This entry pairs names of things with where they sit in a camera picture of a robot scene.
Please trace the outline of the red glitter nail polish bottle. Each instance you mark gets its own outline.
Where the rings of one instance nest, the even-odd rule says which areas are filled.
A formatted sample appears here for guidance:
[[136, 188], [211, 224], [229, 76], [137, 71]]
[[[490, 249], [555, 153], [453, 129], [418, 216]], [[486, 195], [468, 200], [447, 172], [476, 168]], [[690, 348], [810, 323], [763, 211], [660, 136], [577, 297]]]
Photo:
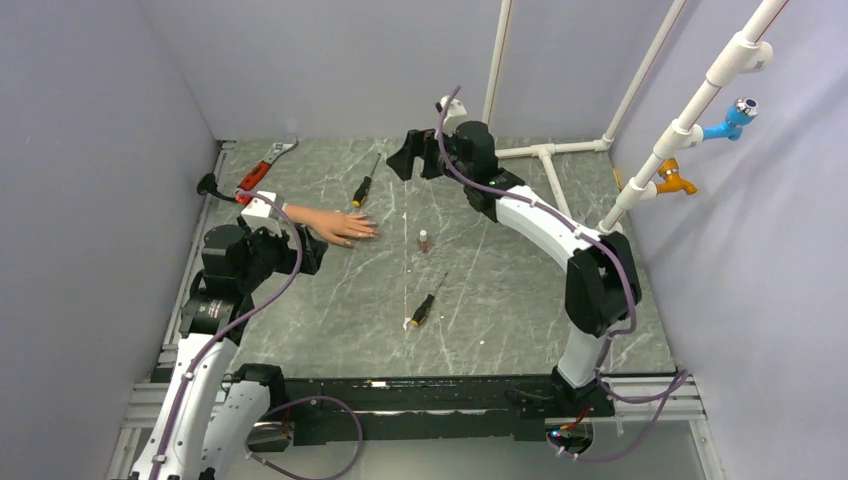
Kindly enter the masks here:
[[427, 253], [431, 249], [428, 232], [420, 230], [417, 236], [417, 244], [421, 252]]

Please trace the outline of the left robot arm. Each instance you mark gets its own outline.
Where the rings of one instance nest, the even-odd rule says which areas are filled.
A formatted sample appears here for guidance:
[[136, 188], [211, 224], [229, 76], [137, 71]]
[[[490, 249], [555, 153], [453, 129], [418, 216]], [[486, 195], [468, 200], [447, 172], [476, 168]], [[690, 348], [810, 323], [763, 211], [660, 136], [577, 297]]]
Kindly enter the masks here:
[[182, 308], [177, 358], [153, 430], [132, 479], [222, 479], [259, 418], [287, 406], [278, 366], [244, 364], [224, 392], [226, 373], [255, 309], [252, 294], [275, 273], [313, 275], [328, 249], [304, 226], [286, 233], [233, 224], [204, 237], [202, 267]]

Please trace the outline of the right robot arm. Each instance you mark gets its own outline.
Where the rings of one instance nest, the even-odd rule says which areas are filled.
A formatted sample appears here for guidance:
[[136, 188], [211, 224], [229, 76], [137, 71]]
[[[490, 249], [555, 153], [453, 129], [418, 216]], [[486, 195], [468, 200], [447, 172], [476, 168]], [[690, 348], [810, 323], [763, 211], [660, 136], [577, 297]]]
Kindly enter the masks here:
[[620, 324], [634, 318], [641, 287], [627, 238], [599, 233], [542, 200], [523, 179], [501, 167], [486, 124], [466, 121], [451, 135], [410, 130], [387, 166], [403, 181], [422, 160], [421, 176], [461, 183], [470, 206], [547, 253], [565, 272], [570, 321], [565, 351], [551, 374], [551, 401], [574, 415], [603, 393], [601, 368]]

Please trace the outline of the far black yellow screwdriver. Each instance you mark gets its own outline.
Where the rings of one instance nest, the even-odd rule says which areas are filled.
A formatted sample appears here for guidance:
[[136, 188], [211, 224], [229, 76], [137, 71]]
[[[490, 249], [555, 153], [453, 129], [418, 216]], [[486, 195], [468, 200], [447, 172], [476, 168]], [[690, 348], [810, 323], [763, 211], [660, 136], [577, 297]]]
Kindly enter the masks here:
[[359, 186], [355, 190], [351, 201], [352, 205], [355, 208], [361, 208], [366, 203], [373, 182], [374, 174], [381, 162], [381, 159], [382, 155], [378, 153], [369, 173], [363, 177]]

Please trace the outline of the black yellow screwdriver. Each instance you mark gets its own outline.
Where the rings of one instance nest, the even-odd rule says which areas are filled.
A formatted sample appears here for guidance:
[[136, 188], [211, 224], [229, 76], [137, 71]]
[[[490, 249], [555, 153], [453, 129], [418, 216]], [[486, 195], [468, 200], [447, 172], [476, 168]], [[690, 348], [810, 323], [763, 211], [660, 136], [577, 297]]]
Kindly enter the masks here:
[[436, 294], [441, 286], [444, 284], [445, 279], [448, 276], [448, 272], [445, 272], [441, 277], [439, 283], [436, 287], [425, 297], [425, 299], [421, 302], [421, 304], [416, 308], [410, 317], [409, 323], [414, 326], [421, 326], [425, 321], [429, 314], [429, 311], [435, 302]]
[[355, 190], [351, 201], [352, 205], [355, 208], [361, 208], [366, 203], [373, 182], [374, 174], [381, 162], [381, 159], [382, 155], [378, 153], [369, 173], [363, 177], [359, 186]]

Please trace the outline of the mannequin hand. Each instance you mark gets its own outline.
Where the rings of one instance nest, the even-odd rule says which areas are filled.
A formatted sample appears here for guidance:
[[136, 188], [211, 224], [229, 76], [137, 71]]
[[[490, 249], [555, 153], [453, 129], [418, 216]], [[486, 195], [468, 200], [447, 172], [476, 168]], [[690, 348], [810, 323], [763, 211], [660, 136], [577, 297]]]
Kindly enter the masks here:
[[314, 209], [286, 204], [285, 214], [295, 223], [314, 230], [332, 244], [351, 248], [353, 240], [370, 240], [379, 236], [376, 223], [365, 214]]

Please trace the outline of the near black yellow screwdriver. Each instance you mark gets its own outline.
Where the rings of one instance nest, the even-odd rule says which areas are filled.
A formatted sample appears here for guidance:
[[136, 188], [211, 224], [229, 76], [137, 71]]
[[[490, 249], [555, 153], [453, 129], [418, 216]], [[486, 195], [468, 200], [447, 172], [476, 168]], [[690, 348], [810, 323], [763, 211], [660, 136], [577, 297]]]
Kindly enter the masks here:
[[445, 279], [448, 276], [448, 272], [445, 272], [441, 277], [439, 283], [436, 287], [425, 297], [425, 299], [421, 302], [421, 304], [416, 308], [410, 317], [409, 323], [414, 326], [421, 326], [425, 321], [429, 314], [429, 311], [435, 302], [436, 294], [441, 286], [444, 284]]

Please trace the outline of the orange pipe valve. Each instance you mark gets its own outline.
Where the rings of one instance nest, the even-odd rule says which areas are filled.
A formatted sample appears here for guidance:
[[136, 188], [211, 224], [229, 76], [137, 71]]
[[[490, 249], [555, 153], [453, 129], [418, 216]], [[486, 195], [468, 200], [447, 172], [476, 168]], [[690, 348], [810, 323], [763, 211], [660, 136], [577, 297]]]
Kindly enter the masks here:
[[680, 175], [679, 164], [674, 157], [666, 159], [658, 168], [657, 175], [661, 182], [656, 185], [658, 195], [684, 192], [694, 195], [698, 189], [690, 181]]

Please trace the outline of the blue pipe valve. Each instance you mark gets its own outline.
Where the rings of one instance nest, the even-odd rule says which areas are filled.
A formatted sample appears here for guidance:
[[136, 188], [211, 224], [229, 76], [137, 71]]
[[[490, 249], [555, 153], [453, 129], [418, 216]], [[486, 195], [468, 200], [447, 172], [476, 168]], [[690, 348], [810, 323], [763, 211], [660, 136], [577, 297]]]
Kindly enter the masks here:
[[702, 128], [702, 139], [704, 141], [716, 139], [739, 140], [744, 127], [749, 125], [758, 115], [758, 107], [759, 103], [753, 98], [736, 99], [728, 108], [722, 123]]

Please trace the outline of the red handled adjustable wrench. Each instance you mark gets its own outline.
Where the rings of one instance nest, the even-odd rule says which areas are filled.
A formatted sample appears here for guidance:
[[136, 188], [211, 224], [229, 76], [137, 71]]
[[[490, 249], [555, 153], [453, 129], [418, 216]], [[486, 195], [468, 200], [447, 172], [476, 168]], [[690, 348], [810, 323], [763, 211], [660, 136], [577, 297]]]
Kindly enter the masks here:
[[234, 196], [235, 201], [242, 205], [247, 204], [249, 202], [249, 198], [241, 194], [241, 191], [254, 190], [270, 171], [274, 163], [286, 153], [294, 150], [298, 145], [298, 137], [294, 137], [289, 141], [273, 142], [264, 157], [248, 173], [245, 174], [241, 182], [238, 184], [237, 192]]

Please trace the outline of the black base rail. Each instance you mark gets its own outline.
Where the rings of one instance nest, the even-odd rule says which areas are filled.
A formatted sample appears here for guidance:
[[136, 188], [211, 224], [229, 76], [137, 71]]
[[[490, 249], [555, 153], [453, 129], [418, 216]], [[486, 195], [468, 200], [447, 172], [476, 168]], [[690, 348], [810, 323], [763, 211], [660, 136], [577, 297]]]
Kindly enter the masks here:
[[551, 374], [447, 377], [285, 379], [236, 374], [214, 387], [213, 412], [241, 413], [250, 400], [235, 386], [256, 379], [270, 388], [250, 441], [263, 451], [354, 441], [509, 437], [541, 439], [566, 423], [573, 429], [615, 408], [595, 384], [572, 390]]

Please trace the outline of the white pvc pipe frame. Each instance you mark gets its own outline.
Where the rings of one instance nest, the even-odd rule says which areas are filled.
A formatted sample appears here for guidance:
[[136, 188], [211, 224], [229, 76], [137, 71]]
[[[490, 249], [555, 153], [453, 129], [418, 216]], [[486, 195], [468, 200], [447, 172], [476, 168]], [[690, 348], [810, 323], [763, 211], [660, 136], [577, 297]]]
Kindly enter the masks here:
[[505, 1], [500, 6], [482, 118], [500, 133], [573, 132], [574, 142], [501, 149], [501, 159], [622, 148], [651, 105], [672, 113], [667, 132], [625, 186], [615, 222], [653, 169], [701, 139], [716, 96], [773, 57], [765, 36], [782, 1]]

